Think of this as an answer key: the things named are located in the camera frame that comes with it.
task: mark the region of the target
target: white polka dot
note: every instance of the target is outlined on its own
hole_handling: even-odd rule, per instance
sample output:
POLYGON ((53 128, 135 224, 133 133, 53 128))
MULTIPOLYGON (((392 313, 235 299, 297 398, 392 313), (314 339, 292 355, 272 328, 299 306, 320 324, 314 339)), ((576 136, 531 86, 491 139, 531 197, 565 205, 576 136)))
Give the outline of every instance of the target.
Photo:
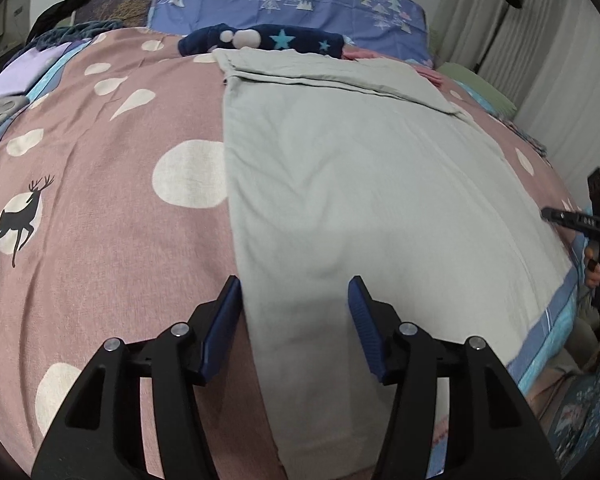
POLYGON ((30 105, 29 105, 29 110, 33 110, 33 108, 38 108, 43 102, 44 100, 49 97, 49 94, 51 92, 44 94, 42 97, 37 98, 35 101, 33 101, 30 105))
POLYGON ((530 175, 533 175, 535 171, 533 165, 531 164, 531 161, 528 158, 526 158, 526 155, 517 148, 516 154, 518 155, 518 160, 520 161, 520 164, 523 168, 525 168, 526 172, 530 175))
POLYGON ((42 377, 36 391, 34 408, 38 427, 43 436, 49 430, 66 394, 69 393, 79 375, 80 370, 75 366, 56 363, 51 365, 42 377))
POLYGON ((148 50, 149 52, 154 52, 162 48, 164 48, 164 44, 158 40, 149 40, 142 44, 142 50, 148 50))
MULTIPOLYGON (((2 208, 7 213, 17 213, 18 211, 22 211, 26 208, 29 203, 28 200, 31 197, 32 193, 20 193, 14 196, 11 200, 7 202, 7 205, 2 208)), ((38 200, 38 209, 36 209, 36 215, 33 217, 31 221, 31 226, 33 227, 33 233, 31 234, 31 238, 34 237, 38 227, 40 226, 40 220, 42 219, 42 195, 40 195, 40 199, 38 200)), ((20 246, 24 243, 24 240, 27 238, 27 231, 22 232, 22 236, 20 237, 20 246)), ((0 252, 2 254, 8 254, 11 256, 13 254, 13 250, 16 247, 16 241, 18 240, 18 232, 10 230, 0 239, 0 252)))
POLYGON ((106 32, 98 34, 96 36, 96 38, 93 41, 91 41, 91 44, 94 45, 96 43, 100 43, 101 41, 104 41, 106 39, 106 37, 107 37, 107 33, 106 32))
POLYGON ((84 75, 101 74, 111 68, 111 63, 94 63, 84 70, 84 75))
POLYGON ((215 63, 216 58, 213 54, 198 54, 193 58, 194 63, 215 63))
POLYGON ((186 140, 155 165, 154 191, 165 202, 191 208, 215 207, 226 198, 224 144, 186 140))
POLYGON ((112 77, 111 79, 104 79, 103 81, 98 81, 93 87, 93 91, 96 92, 97 95, 110 94, 127 79, 128 77, 112 77))
POLYGON ((44 134, 45 131, 42 128, 37 128, 22 136, 11 139, 7 142, 7 153, 11 156, 24 155, 42 140, 44 134))
POLYGON ((220 33, 220 41, 223 43, 229 43, 234 38, 234 32, 232 30, 223 30, 220 33))
POLYGON ((155 97, 155 93, 151 92, 151 90, 147 90, 146 88, 141 88, 133 92, 129 97, 126 98, 126 101, 120 105, 120 108, 116 110, 116 112, 111 116, 109 121, 112 121, 120 114, 123 114, 126 111, 132 110, 133 108, 138 108, 139 106, 145 105, 148 102, 151 102, 155 97))
POLYGON ((250 46, 251 48, 258 48, 262 42, 262 37, 257 30, 248 28, 247 30, 238 30, 234 34, 234 47, 242 48, 244 46, 250 46))

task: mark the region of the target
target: turquoise star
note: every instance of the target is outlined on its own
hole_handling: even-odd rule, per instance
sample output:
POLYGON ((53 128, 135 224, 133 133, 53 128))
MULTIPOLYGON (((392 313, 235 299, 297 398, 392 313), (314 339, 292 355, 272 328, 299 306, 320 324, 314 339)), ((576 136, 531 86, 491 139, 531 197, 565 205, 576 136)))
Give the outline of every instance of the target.
POLYGON ((283 48, 291 48, 289 47, 289 43, 296 37, 286 35, 285 29, 281 28, 277 36, 270 36, 270 38, 276 42, 276 45, 273 47, 273 50, 282 50, 283 48))

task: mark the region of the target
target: bed sheet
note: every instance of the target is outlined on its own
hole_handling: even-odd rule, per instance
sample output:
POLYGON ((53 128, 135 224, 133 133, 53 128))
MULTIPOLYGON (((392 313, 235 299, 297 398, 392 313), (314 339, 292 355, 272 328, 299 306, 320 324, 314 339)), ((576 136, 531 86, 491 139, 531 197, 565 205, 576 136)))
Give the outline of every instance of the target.
POLYGON ((411 0, 154 0, 149 14, 151 28, 171 34, 218 23, 320 28, 358 46, 432 66, 424 11, 411 0))
MULTIPOLYGON (((99 36, 0 143, 0 215, 23 210, 40 191, 30 240, 17 246, 13 230, 0 239, 0 439, 25 471, 66 391, 104 339, 155 336, 214 298, 237 272, 226 204, 222 72, 211 56, 180 57, 178 40, 146 28, 99 36), (45 187, 46 176, 54 179, 45 187)), ((539 206, 571 203, 529 145, 453 82, 445 79, 442 92, 496 140, 539 206)), ((573 235, 558 232, 573 244, 573 235)), ((566 335, 560 327, 569 316, 571 303, 556 303, 539 320, 535 346, 510 368, 521 374, 516 380, 524 374, 532 380, 526 361, 542 367, 566 335)), ((146 388, 142 399, 150 399, 146 388)), ((199 391, 199 402, 221 478, 285 477, 244 320, 226 367, 199 391)), ((150 428, 151 410, 143 417, 150 428)), ((444 432, 440 424, 434 459, 444 432)), ((149 436, 146 444, 149 469, 159 473, 156 443, 149 436)))

